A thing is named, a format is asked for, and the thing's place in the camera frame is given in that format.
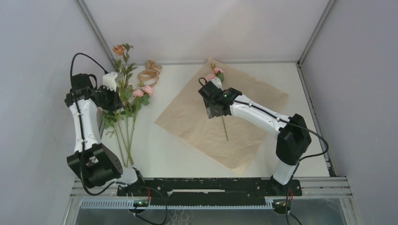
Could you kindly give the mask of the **pink rose stem bunch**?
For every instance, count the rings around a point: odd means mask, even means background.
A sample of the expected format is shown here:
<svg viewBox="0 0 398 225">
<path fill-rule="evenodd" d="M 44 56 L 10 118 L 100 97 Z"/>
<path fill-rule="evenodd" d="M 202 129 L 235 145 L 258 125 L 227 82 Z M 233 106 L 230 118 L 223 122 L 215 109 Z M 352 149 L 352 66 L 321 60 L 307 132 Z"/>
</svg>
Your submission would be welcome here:
<svg viewBox="0 0 398 225">
<path fill-rule="evenodd" d="M 122 164 L 125 167 L 134 165 L 131 149 L 138 112 L 143 106 L 149 105 L 153 94 L 154 89 L 150 85 L 142 84 L 138 88 L 129 85 L 120 91 L 119 97 L 123 103 L 121 109 L 115 112 L 103 110 L 104 128 L 110 129 L 106 134 L 110 137 L 116 135 Z"/>
</svg>

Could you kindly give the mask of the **orange rose stem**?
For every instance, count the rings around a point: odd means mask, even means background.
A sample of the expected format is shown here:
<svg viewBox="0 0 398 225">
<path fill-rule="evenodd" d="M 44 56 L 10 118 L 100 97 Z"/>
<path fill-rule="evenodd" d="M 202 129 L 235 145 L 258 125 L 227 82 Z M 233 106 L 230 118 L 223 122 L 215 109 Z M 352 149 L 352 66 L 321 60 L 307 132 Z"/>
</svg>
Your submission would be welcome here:
<svg viewBox="0 0 398 225">
<path fill-rule="evenodd" d="M 113 46 L 115 70 L 119 74 L 116 83 L 123 103 L 129 101 L 134 90 L 134 85 L 130 82 L 130 79 L 133 77 L 133 71 L 137 67 L 135 63 L 129 64 L 130 50 L 132 49 L 133 46 L 128 43 Z"/>
</svg>

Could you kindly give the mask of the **beige wrapping paper sheet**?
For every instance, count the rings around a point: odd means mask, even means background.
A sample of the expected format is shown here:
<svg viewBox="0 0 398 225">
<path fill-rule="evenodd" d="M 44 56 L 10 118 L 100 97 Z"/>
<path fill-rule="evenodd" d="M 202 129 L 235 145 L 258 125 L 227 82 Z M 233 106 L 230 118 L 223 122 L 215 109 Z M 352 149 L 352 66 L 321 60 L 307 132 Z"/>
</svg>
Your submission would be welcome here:
<svg viewBox="0 0 398 225">
<path fill-rule="evenodd" d="M 289 95 L 262 82 L 252 75 L 209 58 L 178 95 L 166 107 L 155 124 L 188 142 L 237 175 L 242 175 L 254 155 L 271 134 L 257 125 L 222 113 L 221 107 L 212 110 L 199 93 L 199 78 L 212 73 L 211 66 L 224 74 L 222 90 L 235 88 L 255 103 L 281 112 Z"/>
</svg>

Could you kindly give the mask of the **tan ribbon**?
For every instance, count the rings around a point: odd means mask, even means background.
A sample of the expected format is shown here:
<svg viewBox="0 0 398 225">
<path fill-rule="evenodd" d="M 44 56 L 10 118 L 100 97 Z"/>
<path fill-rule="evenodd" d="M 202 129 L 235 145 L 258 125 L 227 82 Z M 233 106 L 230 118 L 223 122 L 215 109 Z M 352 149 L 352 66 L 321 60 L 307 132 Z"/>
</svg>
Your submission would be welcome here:
<svg viewBox="0 0 398 225">
<path fill-rule="evenodd" d="M 159 81 L 159 76 L 162 70 L 162 66 L 158 65 L 153 60 L 148 60 L 145 64 L 145 70 L 137 75 L 140 84 L 145 86 L 154 87 Z"/>
</svg>

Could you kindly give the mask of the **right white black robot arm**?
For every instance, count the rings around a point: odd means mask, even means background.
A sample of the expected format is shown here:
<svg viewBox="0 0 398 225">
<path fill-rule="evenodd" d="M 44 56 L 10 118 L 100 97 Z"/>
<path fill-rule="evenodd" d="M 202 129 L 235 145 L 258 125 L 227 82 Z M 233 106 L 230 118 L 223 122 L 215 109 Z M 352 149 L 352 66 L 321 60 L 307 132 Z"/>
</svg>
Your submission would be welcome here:
<svg viewBox="0 0 398 225">
<path fill-rule="evenodd" d="M 278 163 L 271 177 L 271 188 L 275 194 L 284 195 L 290 189 L 289 181 L 300 158 L 312 142 L 304 118 L 299 114 L 289 117 L 274 112 L 234 88 L 222 90 L 216 85 L 218 81 L 204 82 L 198 91 L 208 117 L 235 116 L 267 131 L 276 139 Z"/>
</svg>

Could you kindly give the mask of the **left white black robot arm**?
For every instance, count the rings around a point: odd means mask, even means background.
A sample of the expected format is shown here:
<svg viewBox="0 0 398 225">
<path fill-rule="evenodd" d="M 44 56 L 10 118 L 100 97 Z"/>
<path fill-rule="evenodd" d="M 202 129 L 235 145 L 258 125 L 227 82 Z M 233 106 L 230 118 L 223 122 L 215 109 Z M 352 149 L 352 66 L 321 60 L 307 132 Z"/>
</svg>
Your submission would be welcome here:
<svg viewBox="0 0 398 225">
<path fill-rule="evenodd" d="M 91 81 L 94 77 L 89 74 L 71 77 L 71 90 L 66 95 L 65 104 L 73 116 L 76 144 L 74 153 L 67 157 L 67 164 L 85 188 L 126 184 L 133 194 L 142 195 L 147 183 L 140 171 L 125 167 L 102 143 L 97 122 L 98 109 L 114 113 L 122 108 L 116 83 L 120 76 L 117 72 L 105 74 L 99 87 L 94 87 Z"/>
</svg>

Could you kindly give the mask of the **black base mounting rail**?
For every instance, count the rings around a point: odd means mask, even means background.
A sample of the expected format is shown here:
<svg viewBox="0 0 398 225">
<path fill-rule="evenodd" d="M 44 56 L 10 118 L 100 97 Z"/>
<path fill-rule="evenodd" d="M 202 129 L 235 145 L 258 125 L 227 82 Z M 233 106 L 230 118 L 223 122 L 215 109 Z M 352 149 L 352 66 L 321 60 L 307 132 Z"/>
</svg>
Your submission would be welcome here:
<svg viewBox="0 0 398 225">
<path fill-rule="evenodd" d="M 248 205 L 267 199 L 303 195 L 299 180 L 280 185 L 269 178 L 153 178 L 119 186 L 117 196 L 143 197 L 150 202 L 187 205 Z"/>
</svg>

